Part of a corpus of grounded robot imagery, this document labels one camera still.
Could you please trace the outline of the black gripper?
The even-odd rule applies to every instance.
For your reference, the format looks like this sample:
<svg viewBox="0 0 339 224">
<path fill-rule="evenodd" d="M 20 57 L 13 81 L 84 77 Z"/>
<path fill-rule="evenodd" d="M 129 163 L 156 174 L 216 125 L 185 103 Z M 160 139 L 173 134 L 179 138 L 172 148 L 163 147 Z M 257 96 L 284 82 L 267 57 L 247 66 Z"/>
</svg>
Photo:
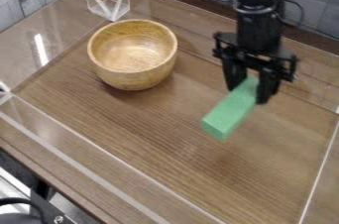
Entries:
<svg viewBox="0 0 339 224">
<path fill-rule="evenodd" d="M 235 11 L 236 31 L 213 34 L 213 57 L 221 61 L 229 90 L 247 79 L 248 69 L 259 72 L 256 103 L 265 104 L 277 92 L 280 81 L 292 81 L 296 72 L 297 57 L 281 44 L 284 3 L 236 4 Z"/>
</svg>

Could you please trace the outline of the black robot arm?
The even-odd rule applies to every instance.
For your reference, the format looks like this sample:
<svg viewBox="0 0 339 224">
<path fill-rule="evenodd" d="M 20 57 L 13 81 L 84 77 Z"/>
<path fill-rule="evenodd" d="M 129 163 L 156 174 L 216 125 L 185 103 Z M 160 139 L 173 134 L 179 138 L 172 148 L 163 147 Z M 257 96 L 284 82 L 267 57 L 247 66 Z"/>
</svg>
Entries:
<svg viewBox="0 0 339 224">
<path fill-rule="evenodd" d="M 255 103 L 265 104 L 283 80 L 292 82 L 297 56 L 281 43 L 284 0 L 235 0 L 237 28 L 213 34 L 213 57 L 223 64 L 225 83 L 235 90 L 257 72 Z"/>
</svg>

